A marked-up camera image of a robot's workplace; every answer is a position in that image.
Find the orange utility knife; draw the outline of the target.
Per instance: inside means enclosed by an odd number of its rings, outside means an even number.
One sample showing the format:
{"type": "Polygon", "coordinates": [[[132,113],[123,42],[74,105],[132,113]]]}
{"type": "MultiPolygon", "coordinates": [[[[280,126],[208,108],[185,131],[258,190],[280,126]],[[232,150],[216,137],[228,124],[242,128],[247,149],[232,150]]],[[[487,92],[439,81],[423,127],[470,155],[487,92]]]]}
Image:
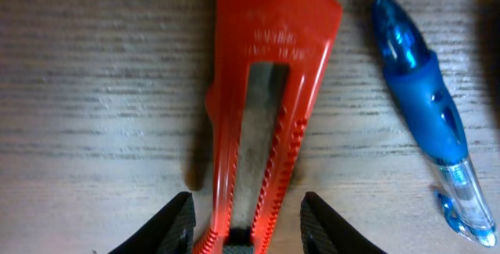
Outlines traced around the orange utility knife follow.
{"type": "Polygon", "coordinates": [[[342,17],[338,0],[216,0],[212,214],[196,253],[230,250],[245,119],[262,118],[266,165],[246,253],[269,248],[342,17]]]}

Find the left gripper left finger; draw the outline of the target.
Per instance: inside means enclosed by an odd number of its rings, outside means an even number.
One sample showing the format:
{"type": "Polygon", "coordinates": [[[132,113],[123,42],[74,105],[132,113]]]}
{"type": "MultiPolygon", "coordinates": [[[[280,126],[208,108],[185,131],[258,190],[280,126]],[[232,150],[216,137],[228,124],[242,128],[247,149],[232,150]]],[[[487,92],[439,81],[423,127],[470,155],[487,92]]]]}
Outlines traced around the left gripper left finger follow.
{"type": "Polygon", "coordinates": [[[192,194],[180,192],[109,254],[191,254],[195,225],[192,194]]]}

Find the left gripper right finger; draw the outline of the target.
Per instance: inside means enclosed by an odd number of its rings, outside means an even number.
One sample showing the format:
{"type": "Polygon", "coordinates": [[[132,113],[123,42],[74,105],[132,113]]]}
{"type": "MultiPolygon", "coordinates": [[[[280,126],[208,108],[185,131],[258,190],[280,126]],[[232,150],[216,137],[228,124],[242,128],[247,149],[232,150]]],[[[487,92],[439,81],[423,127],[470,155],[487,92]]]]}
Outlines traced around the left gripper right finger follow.
{"type": "Polygon", "coordinates": [[[386,254],[313,191],[301,202],[300,229],[305,254],[386,254]]]}

